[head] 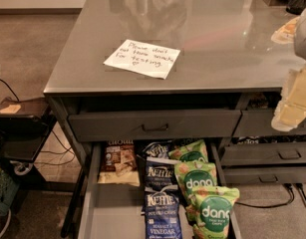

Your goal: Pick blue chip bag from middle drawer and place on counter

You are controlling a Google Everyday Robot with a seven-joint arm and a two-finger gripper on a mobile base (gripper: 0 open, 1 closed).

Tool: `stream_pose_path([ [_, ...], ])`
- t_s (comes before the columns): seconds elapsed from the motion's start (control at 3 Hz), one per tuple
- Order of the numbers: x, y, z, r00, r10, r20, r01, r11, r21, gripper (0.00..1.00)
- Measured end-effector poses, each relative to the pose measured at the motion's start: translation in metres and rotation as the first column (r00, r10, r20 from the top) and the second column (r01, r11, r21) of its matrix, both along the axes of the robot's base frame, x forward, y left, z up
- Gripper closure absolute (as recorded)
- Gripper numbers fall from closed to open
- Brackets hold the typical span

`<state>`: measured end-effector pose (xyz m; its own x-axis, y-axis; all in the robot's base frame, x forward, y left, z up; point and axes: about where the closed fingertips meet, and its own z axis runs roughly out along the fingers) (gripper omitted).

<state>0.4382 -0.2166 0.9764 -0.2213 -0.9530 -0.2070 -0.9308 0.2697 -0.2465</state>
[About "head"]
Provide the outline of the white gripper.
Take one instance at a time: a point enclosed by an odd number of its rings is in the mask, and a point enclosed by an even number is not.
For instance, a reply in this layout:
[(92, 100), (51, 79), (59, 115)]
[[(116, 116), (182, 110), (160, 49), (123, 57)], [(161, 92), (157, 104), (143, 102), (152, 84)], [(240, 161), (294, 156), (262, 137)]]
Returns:
[[(293, 43), (298, 21), (299, 17), (288, 21), (273, 33), (271, 40), (278, 44)], [(299, 71), (289, 71), (282, 102), (275, 109), (271, 126), (279, 131), (290, 131), (306, 119), (306, 65)]]

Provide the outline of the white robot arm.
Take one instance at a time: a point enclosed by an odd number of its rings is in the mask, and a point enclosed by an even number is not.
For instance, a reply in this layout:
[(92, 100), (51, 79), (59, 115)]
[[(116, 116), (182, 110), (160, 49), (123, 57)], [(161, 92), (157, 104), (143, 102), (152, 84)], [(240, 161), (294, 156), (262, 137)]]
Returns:
[[(271, 37), (279, 44), (292, 43), (296, 56), (306, 61), (306, 8), (300, 16), (280, 27)], [(271, 126), (290, 131), (306, 119), (306, 64), (299, 71), (290, 70), (281, 90)]]

